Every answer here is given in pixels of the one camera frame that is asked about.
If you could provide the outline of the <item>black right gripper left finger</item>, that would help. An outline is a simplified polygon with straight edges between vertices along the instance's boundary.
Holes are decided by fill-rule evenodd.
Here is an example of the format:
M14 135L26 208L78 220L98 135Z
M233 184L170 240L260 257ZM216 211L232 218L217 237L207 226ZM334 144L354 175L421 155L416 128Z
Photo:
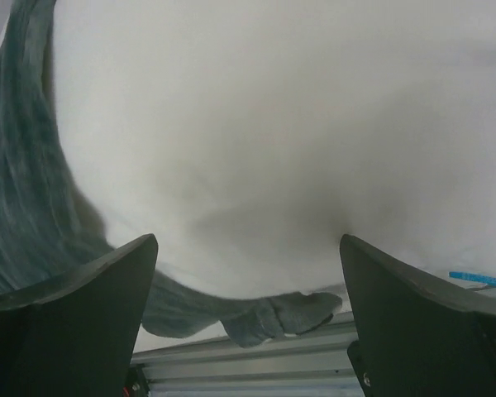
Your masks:
M155 272L151 234L0 295L0 396L122 396Z

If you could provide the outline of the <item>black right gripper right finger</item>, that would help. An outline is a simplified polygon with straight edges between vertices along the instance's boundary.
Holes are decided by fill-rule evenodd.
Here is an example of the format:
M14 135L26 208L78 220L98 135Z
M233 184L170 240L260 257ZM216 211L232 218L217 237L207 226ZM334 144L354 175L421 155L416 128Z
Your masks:
M496 298L407 265L358 237L340 242L367 396L496 396Z

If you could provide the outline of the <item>grey zebra plush pillowcase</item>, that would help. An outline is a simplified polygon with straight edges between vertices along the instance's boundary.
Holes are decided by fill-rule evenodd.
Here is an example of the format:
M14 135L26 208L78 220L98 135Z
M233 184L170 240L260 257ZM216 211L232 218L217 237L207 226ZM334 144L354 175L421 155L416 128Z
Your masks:
M109 253L74 205L74 187L43 90L52 1L15 1L0 45L0 294L24 289ZM341 309L335 294L212 297L155 274L142 326L182 339L221 323L240 347L302 335Z

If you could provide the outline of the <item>white pillow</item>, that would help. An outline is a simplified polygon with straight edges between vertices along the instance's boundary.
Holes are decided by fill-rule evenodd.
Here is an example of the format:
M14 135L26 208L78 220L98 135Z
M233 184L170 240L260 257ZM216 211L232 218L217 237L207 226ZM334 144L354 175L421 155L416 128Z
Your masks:
M58 1L53 57L88 214L183 285L339 285L346 233L496 276L496 1Z

